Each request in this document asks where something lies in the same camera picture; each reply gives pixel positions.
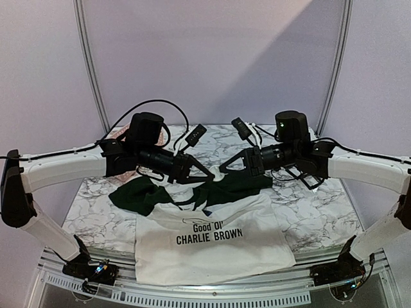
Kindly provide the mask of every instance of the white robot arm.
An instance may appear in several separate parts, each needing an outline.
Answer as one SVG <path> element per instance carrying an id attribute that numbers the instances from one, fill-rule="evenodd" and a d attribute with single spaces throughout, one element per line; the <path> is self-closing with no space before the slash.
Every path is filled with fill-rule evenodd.
<path id="1" fill-rule="evenodd" d="M 10 151 L 1 180 L 3 221 L 10 227 L 26 231 L 54 250 L 66 262 L 63 268 L 65 274 L 113 285 L 117 267 L 109 264 L 109 270 L 96 275 L 99 267 L 88 265 L 91 258 L 81 239 L 68 234 L 43 213 L 33 200 L 32 193 L 45 186 L 79 178 L 114 176 L 133 170 L 138 172 L 139 166 L 147 167 L 163 177 L 168 175 L 171 183 L 213 180 L 214 175 L 191 155 L 183 151 L 173 153 L 155 145 L 164 127 L 163 121 L 159 115 L 143 112 L 134 114 L 128 132 L 118 139 L 103 139 L 82 148 L 35 156 Z M 199 125 L 185 136 L 188 146 L 194 146 L 205 131 Z M 205 176 L 190 176 L 193 166 Z"/>
<path id="2" fill-rule="evenodd" d="M 304 177 L 308 175 L 316 178 L 319 182 L 314 186 L 304 182 L 310 189 L 318 187 L 327 178 L 346 178 L 398 193 L 398 202 L 386 216 L 346 242 L 338 261 L 311 268 L 311 277 L 316 285 L 355 278 L 365 273 L 363 260 L 373 258 L 372 253 L 378 248 L 411 230 L 410 157 L 364 153 L 346 148 L 331 138 L 312 141 L 306 116 L 296 111 L 280 112 L 275 115 L 275 121 L 277 131 L 274 135 L 258 126 L 256 128 L 274 137 L 278 144 L 244 149 L 224 162 L 220 171 L 257 176 L 283 167 L 295 179 L 304 181 Z M 249 140 L 252 132 L 240 118 L 233 120 L 232 124 L 241 139 Z M 239 158 L 243 160 L 245 168 L 229 169 Z M 296 167 L 301 174 L 293 174 L 291 167 Z"/>

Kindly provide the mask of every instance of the black cable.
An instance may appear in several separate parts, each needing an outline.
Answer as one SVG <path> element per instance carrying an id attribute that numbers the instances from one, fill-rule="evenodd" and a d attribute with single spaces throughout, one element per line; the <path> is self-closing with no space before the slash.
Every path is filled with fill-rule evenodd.
<path id="1" fill-rule="evenodd" d="M 143 101 L 137 105 L 135 105 L 134 107 L 132 107 L 131 109 L 129 109 L 125 114 L 123 114 L 110 128 L 110 130 L 100 139 L 98 140 L 95 144 L 93 144 L 92 146 L 89 146 L 87 148 L 81 148 L 77 150 L 77 153 L 79 152 L 84 152 L 84 151 L 89 151 L 92 150 L 94 148 L 97 148 L 99 146 L 99 144 L 107 138 L 107 136 L 110 134 L 110 132 L 118 125 L 118 123 L 121 122 L 121 120 L 123 120 L 129 113 L 131 113 L 131 111 L 135 110 L 136 108 L 143 106 L 145 104 L 149 104 L 149 103 L 166 103 L 169 104 L 173 107 L 175 107 L 183 116 L 185 122 L 186 122 L 186 132 L 188 132 L 189 130 L 189 122 L 188 122 L 188 118 L 186 116 L 186 114 L 184 113 L 184 111 L 182 111 L 182 109 L 177 106 L 176 104 L 172 103 L 171 101 L 167 101 L 165 99 L 149 99 L 148 101 Z M 62 151 L 62 152 L 54 152 L 54 153 L 48 153 L 48 154 L 43 154 L 43 155 L 37 155 L 34 157 L 31 157 L 30 159 L 28 158 L 14 158 L 14 157 L 5 157 L 2 156 L 1 159 L 14 159 L 14 160 L 20 160 L 20 161 L 29 161 L 29 160 L 37 160 L 37 159 L 41 159 L 41 158 L 47 158 L 47 157 L 54 157 L 54 156 L 59 156 L 59 155 L 66 155 L 66 154 L 73 154 L 74 150 L 67 150 L 67 151 Z"/>
<path id="2" fill-rule="evenodd" d="M 101 266 L 101 265 L 104 264 L 104 266 L 107 266 L 107 269 L 110 269 L 111 276 L 114 276 L 114 274 L 115 274 L 114 270 L 113 270 L 113 268 L 109 267 L 109 263 L 110 263 L 110 260 L 100 261 L 100 264 L 98 266 Z M 98 286 L 92 286 L 92 285 L 89 284 L 89 282 L 91 282 L 90 280 L 97 279 L 98 277 L 103 275 L 103 273 L 105 273 L 107 271 L 107 269 L 102 268 L 99 272 L 94 272 L 89 278 L 84 279 L 83 284 L 82 284 L 82 291 L 84 293 L 89 293 L 91 295 L 95 295 L 97 293 Z M 109 277 L 109 278 L 104 279 L 104 280 L 99 280 L 97 283 L 110 281 L 111 279 L 112 278 Z"/>
<path id="3" fill-rule="evenodd" d="M 333 142 L 333 143 L 334 143 L 336 146 L 338 146 L 339 148 L 341 148 L 341 149 L 343 149 L 343 150 L 345 150 L 345 151 L 354 153 L 354 154 L 358 154 L 358 155 L 362 155 L 362 156 L 366 156 L 366 157 L 374 157 L 374 158 L 387 159 L 387 160 L 391 160 L 391 161 L 393 161 L 393 162 L 402 162 L 401 159 L 396 158 L 396 157 L 391 157 L 391 156 L 386 156 L 386 155 L 381 155 L 381 154 L 366 153 L 366 152 L 358 152 L 358 151 L 356 151 L 356 150 L 354 150 L 354 149 L 350 149 L 350 148 L 347 148 L 346 146 L 341 145 L 341 144 L 338 143 L 336 140 L 334 140 L 333 138 L 330 138 L 330 137 L 318 138 L 318 139 L 315 139 L 315 140 L 312 141 L 312 142 L 323 141 L 323 140 L 329 140 L 329 141 Z M 405 163 L 405 164 L 408 164 L 408 165 L 411 165 L 411 161 L 408 161 L 408 160 L 404 160 L 404 163 Z"/>
<path id="4" fill-rule="evenodd" d="M 278 137 L 278 130 L 275 130 L 274 139 L 275 139 L 275 141 L 277 141 L 277 142 L 281 142 L 280 138 Z"/>
<path id="5" fill-rule="evenodd" d="M 247 142 L 248 142 L 251 146 L 256 146 L 256 145 L 250 140 L 250 138 L 247 138 L 246 140 L 247 140 Z"/>
<path id="6" fill-rule="evenodd" d="M 275 138 L 275 135 L 273 135 L 272 133 L 266 131 L 264 128 L 259 127 L 258 125 L 256 125 L 256 128 L 258 128 L 259 130 L 261 130 L 263 133 L 266 133 L 267 135 Z"/>
<path id="7" fill-rule="evenodd" d="M 301 177 L 301 174 L 298 176 L 298 178 L 286 178 L 284 180 L 277 178 L 276 176 L 274 176 L 273 174 L 274 170 L 271 170 L 271 176 L 273 177 L 274 180 L 277 180 L 279 182 L 289 182 L 289 181 L 296 181 L 299 180 L 299 178 Z"/>
<path id="8" fill-rule="evenodd" d="M 185 134 L 187 134 L 187 132 L 188 132 L 188 130 L 186 130 L 186 132 L 185 133 L 183 133 L 179 138 L 177 138 L 177 140 L 176 141 L 174 141 L 174 144 L 173 144 L 173 150 L 175 150 L 175 145 L 181 140 L 181 138 L 183 138 L 184 137 L 184 135 Z"/>
<path id="9" fill-rule="evenodd" d="M 370 279 L 373 268 L 374 268 L 374 265 L 371 266 L 370 273 L 368 274 L 367 278 L 363 282 L 361 282 L 361 284 L 358 287 L 356 287 L 354 290 L 360 289 Z"/>
<path id="10" fill-rule="evenodd" d="M 190 145 L 189 145 L 189 144 L 187 144 L 186 146 L 184 146 L 184 147 L 181 149 L 181 152 L 186 151 L 189 147 L 190 147 Z"/>
<path id="11" fill-rule="evenodd" d="M 262 138 L 261 134 L 259 133 L 259 131 L 256 130 L 256 133 L 259 137 L 259 143 L 262 145 L 263 144 L 263 138 Z"/>

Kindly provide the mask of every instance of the green cloth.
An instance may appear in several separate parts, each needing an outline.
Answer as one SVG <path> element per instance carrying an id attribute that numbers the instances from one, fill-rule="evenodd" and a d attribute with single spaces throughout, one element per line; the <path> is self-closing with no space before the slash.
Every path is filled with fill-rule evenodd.
<path id="1" fill-rule="evenodd" d="M 123 210 L 148 216 L 157 203 L 173 202 L 164 187 L 154 185 L 146 176 L 129 181 L 109 194 L 111 202 Z"/>
<path id="2" fill-rule="evenodd" d="M 255 176 L 245 178 L 235 174 L 225 175 L 219 182 L 206 182 L 193 188 L 193 197 L 187 201 L 174 202 L 164 187 L 158 187 L 145 176 L 135 178 L 109 195 L 112 203 L 125 210 L 148 216 L 158 203 L 172 203 L 176 206 L 194 203 L 194 209 L 204 202 L 206 207 L 224 204 L 259 194 L 261 189 L 270 188 L 272 178 Z"/>

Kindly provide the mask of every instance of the white marble table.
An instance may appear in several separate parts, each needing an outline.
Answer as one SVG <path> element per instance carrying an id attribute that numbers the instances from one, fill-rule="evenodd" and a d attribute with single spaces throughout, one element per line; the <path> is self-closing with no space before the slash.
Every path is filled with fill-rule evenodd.
<path id="1" fill-rule="evenodd" d="M 195 148 L 186 153 L 205 167 L 220 165 L 249 147 L 231 125 L 206 125 L 207 133 Z M 275 132 L 275 126 L 264 125 Z M 172 139 L 166 149 L 184 131 L 170 126 Z M 265 134 L 263 145 L 276 143 Z M 289 177 L 284 171 L 278 178 Z M 123 185 L 116 178 L 86 178 L 74 199 L 63 228 L 77 234 L 86 246 L 117 252 L 134 252 L 136 215 L 115 207 L 108 195 Z M 263 189 L 276 205 L 275 216 L 294 253 L 339 246 L 361 232 L 360 222 L 339 180 L 328 179 L 317 190 L 309 191 L 298 181 L 274 179 L 272 189 Z"/>

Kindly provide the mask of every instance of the metal frame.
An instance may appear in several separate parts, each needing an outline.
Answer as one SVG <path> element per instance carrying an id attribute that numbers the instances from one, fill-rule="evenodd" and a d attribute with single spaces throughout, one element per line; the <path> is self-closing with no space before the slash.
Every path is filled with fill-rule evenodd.
<path id="1" fill-rule="evenodd" d="M 340 75 L 342 60 L 344 56 L 344 49 L 345 49 L 345 45 L 347 42 L 349 21 L 351 18 L 352 8 L 353 8 L 353 0 L 345 0 L 344 12 L 341 18 L 340 33 L 338 36 L 337 48 L 335 51 L 333 72 L 331 74 L 331 79 L 328 85 L 326 101 L 324 102 L 324 105 L 322 107 L 320 118 L 317 123 L 317 127 L 315 129 L 315 133 L 318 136 L 321 136 L 324 131 L 325 125 L 327 123 L 329 110 L 331 108 L 331 103 L 333 101 L 335 89 L 337 87 L 338 77 Z"/>
<path id="2" fill-rule="evenodd" d="M 127 307 L 135 305 L 138 307 L 174 308 L 280 308 L 308 304 L 311 301 L 310 293 L 312 291 L 329 288 L 328 285 L 315 287 L 312 278 L 310 278 L 309 268 L 315 264 L 335 261 L 339 251 L 340 248 L 328 248 L 298 253 L 295 256 L 297 264 L 292 268 L 243 278 L 226 284 L 162 287 L 147 286 L 136 282 L 133 254 L 119 255 L 114 252 L 90 249 L 93 258 L 100 260 L 109 257 L 110 261 L 120 268 L 116 284 L 113 287 L 100 285 L 96 298 L 128 304 Z M 62 266 L 63 261 L 52 250 L 46 248 L 43 251 L 28 307 L 39 307 L 46 284 L 82 293 L 79 290 L 82 281 L 61 274 Z M 367 271 L 370 270 L 369 264 L 366 263 L 365 267 Z M 384 296 L 389 307 L 401 307 L 396 286 L 391 279 L 389 264 L 382 250 L 376 252 L 374 275 L 379 276 L 383 284 Z"/>
<path id="3" fill-rule="evenodd" d="M 87 74 L 89 75 L 91 92 L 94 96 L 94 102 L 96 103 L 97 113 L 100 117 L 101 125 L 107 133 L 110 130 L 110 121 L 109 117 L 107 116 L 107 111 L 105 110 L 100 88 L 98 86 L 94 62 L 92 61 L 91 49 L 89 45 L 89 39 L 87 36 L 87 28 L 85 25 L 85 14 L 82 0 L 74 0 L 74 12 L 76 14 L 78 34 L 80 36 L 80 43 L 83 50 L 85 68 L 87 69 Z"/>
<path id="4" fill-rule="evenodd" d="M 80 36 L 80 42 L 83 51 L 83 57 L 85 66 L 87 69 L 87 74 L 89 75 L 89 81 L 91 90 L 94 96 L 94 101 L 96 103 L 96 108 L 98 115 L 100 117 L 101 124 L 104 130 L 107 132 L 110 129 L 110 121 L 107 115 L 107 111 L 101 96 L 100 88 L 98 85 L 96 70 L 94 68 L 94 62 L 92 60 L 92 53 L 89 45 L 89 39 L 87 35 L 87 27 L 85 22 L 85 12 L 83 0 L 73 0 L 74 1 L 74 11 L 76 14 L 78 34 Z M 331 74 L 331 79 L 329 81 L 326 100 L 323 104 L 319 121 L 317 123 L 315 133 L 316 135 L 321 135 L 324 131 L 326 121 L 328 118 L 329 110 L 331 108 L 331 103 L 337 87 L 338 76 L 340 74 L 345 43 L 348 36 L 349 21 L 351 18 L 351 10 L 353 7 L 353 0 L 344 0 L 344 11 L 341 17 L 340 31 L 338 34 L 337 48 L 335 50 L 335 56 L 333 61 L 333 70 Z"/>

